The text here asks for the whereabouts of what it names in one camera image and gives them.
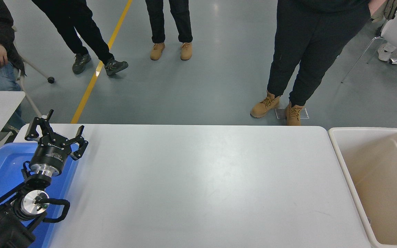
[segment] boot lace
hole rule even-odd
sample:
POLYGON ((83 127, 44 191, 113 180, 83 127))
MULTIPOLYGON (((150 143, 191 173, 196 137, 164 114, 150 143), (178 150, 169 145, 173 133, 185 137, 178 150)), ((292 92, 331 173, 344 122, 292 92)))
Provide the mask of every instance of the boot lace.
POLYGON ((290 117, 299 119, 299 112, 301 112, 302 108, 291 108, 290 109, 290 117))
POLYGON ((181 46, 182 49, 188 50, 189 47, 191 46, 191 43, 183 43, 183 45, 181 46))
POLYGON ((275 99, 277 99, 277 98, 272 99, 272 98, 270 98, 270 97, 266 97, 266 98, 265 98, 263 101, 261 101, 261 102, 264 103, 264 105, 266 105, 266 106, 271 106, 272 103, 274 103, 275 99))

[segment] gray floor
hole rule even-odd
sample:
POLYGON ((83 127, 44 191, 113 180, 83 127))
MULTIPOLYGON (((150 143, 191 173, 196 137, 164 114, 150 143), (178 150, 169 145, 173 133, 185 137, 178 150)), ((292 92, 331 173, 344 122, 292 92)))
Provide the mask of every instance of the gray floor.
MULTIPOLYGON (((87 0, 93 19, 109 41, 126 0, 87 0)), ((69 123, 90 82, 98 59, 74 75, 74 55, 54 26, 31 1, 6 0, 18 27, 19 51, 56 78, 49 84, 27 69, 27 92, 42 113, 55 110, 52 122, 69 123)), ((143 0, 134 0, 111 49, 129 68, 114 77, 101 72, 79 123, 283 125, 274 113, 250 117, 265 97, 274 50, 276 1, 190 1, 193 56, 180 60, 177 30, 165 1, 166 49, 159 61, 149 59, 150 23, 143 0)), ((381 23, 368 23, 344 48, 307 102, 304 125, 331 127, 397 127, 397 65, 365 56, 341 84, 381 23)), ((282 107, 296 72, 285 91, 282 107)), ((34 112, 26 101, 23 117, 34 112)))

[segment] black sneaker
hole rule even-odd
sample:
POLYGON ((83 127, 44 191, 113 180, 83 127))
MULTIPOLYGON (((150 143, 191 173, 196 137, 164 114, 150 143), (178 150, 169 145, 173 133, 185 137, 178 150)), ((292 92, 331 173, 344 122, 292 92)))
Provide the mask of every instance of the black sneaker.
POLYGON ((81 74, 85 70, 85 66, 88 62, 91 61, 90 55, 84 54, 81 55, 80 53, 76 54, 76 60, 74 61, 73 69, 74 74, 81 74))
POLYGON ((108 76, 114 75, 117 72, 120 72, 121 70, 124 70, 128 67, 128 63, 126 61, 116 61, 113 58, 110 58, 107 62, 107 64, 105 65, 105 71, 107 72, 108 76))

